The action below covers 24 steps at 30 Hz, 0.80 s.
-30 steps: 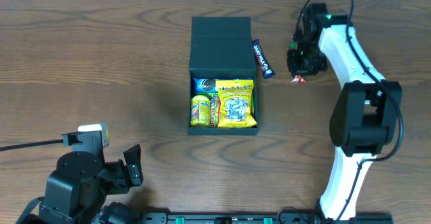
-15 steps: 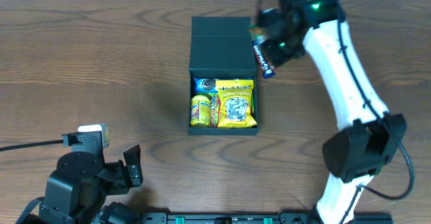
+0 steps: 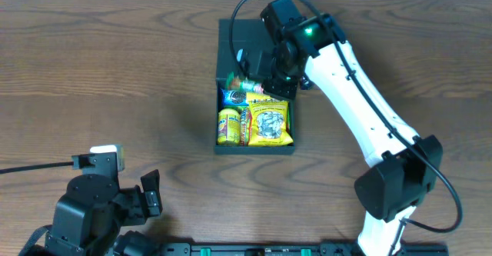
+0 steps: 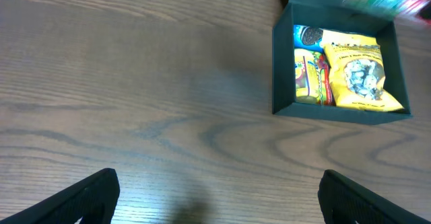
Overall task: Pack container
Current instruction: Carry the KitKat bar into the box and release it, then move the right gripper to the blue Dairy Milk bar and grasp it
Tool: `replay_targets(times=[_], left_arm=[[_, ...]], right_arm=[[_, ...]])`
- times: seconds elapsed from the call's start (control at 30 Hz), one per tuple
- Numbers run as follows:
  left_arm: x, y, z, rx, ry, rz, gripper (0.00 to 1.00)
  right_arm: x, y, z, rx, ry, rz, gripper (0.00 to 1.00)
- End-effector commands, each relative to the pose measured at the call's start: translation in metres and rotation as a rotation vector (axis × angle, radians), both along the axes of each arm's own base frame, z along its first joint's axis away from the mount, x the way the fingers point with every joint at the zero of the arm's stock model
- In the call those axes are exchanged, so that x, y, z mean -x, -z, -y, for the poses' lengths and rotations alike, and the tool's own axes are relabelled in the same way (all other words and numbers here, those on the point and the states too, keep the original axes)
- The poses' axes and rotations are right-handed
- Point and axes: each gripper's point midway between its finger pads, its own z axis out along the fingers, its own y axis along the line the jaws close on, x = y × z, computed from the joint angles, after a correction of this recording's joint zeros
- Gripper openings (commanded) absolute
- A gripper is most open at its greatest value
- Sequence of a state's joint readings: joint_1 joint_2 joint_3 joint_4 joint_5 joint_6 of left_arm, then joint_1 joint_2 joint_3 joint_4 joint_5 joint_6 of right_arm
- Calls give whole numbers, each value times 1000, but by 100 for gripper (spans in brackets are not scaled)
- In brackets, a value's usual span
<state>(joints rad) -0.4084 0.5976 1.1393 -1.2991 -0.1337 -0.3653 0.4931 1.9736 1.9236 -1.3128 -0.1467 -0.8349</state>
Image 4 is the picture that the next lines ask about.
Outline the yellow Hacks candy bag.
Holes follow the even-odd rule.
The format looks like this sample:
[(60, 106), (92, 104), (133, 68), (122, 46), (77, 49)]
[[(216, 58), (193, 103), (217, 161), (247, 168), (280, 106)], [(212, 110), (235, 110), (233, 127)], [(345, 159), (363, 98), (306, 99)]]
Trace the yellow Hacks candy bag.
[(383, 89), (386, 77), (376, 38), (323, 30), (320, 45), (330, 65), (329, 85), (336, 106), (377, 112), (403, 109)]

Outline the yellow Mentos bottle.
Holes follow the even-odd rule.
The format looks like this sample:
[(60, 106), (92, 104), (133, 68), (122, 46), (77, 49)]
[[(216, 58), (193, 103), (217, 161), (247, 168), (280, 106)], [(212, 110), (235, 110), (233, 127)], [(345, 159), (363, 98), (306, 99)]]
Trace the yellow Mentos bottle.
[(294, 50), (297, 102), (321, 103), (321, 78), (317, 62), (314, 52), (301, 48)]

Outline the blue Oreo cookie pack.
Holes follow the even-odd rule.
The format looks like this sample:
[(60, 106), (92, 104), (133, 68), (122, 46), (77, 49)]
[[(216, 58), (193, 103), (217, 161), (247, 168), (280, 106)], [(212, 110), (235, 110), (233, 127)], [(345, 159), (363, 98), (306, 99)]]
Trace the blue Oreo cookie pack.
[(303, 48), (316, 52), (323, 52), (321, 41), (323, 38), (324, 30), (320, 28), (294, 25), (293, 39), (296, 48)]

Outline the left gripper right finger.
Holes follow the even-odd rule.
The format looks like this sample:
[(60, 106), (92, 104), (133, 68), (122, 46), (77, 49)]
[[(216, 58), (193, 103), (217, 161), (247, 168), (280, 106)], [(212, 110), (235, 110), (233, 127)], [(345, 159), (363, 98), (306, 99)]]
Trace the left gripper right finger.
[(430, 224), (335, 170), (325, 170), (318, 199), (326, 224)]

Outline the Haribo gummy candy bag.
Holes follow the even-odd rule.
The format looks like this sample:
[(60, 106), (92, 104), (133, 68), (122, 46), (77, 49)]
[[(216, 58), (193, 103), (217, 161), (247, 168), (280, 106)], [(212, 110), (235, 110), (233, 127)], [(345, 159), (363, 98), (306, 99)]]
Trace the Haribo gummy candy bag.
[(317, 58), (319, 68), (319, 76), (321, 78), (321, 103), (318, 105), (332, 105), (333, 95), (329, 85), (329, 64), (326, 61), (325, 55), (320, 52), (314, 52)]

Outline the black gift box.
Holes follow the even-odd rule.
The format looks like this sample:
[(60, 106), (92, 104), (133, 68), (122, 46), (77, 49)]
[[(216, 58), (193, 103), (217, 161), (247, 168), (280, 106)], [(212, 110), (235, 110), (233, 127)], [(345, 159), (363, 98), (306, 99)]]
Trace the black gift box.
[[(273, 27), (272, 112), (319, 120), (376, 125), (410, 118), (408, 92), (393, 20), (344, 7), (343, 0), (288, 0)], [(373, 112), (303, 104), (294, 89), (294, 25), (355, 32), (373, 36), (381, 47), (385, 75), (384, 89), (403, 106), (394, 112)]]

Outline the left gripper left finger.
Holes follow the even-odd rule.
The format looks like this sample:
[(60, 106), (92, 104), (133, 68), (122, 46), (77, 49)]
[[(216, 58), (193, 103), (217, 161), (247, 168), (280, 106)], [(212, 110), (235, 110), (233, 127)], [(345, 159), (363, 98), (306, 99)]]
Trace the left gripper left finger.
[(117, 173), (104, 168), (1, 224), (110, 224), (119, 199)]

